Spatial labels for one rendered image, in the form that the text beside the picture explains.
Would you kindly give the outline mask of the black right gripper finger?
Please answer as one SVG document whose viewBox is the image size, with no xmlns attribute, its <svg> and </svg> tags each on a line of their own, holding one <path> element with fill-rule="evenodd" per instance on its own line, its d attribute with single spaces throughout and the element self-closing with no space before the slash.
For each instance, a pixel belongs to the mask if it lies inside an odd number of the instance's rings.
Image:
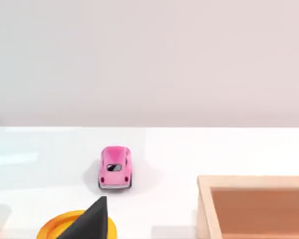
<svg viewBox="0 0 299 239">
<path fill-rule="evenodd" d="M 107 239 L 107 197 L 101 196 L 56 239 Z"/>
</svg>

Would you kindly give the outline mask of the pink toy car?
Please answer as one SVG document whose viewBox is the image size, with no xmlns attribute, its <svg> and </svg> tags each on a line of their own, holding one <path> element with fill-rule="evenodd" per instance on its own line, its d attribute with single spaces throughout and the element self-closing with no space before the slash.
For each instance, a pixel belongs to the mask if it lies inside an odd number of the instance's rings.
<svg viewBox="0 0 299 239">
<path fill-rule="evenodd" d="M 101 152 L 98 186 L 100 189 L 132 187 L 132 155 L 124 146 L 107 146 Z"/>
</svg>

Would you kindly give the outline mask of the shallow salmon-coloured box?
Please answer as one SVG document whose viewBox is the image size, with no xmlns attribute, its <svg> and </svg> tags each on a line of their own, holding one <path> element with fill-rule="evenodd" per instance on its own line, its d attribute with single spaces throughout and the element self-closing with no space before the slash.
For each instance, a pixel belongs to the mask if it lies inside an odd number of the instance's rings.
<svg viewBox="0 0 299 239">
<path fill-rule="evenodd" d="M 198 176 L 196 239 L 299 239 L 299 176 Z"/>
</svg>

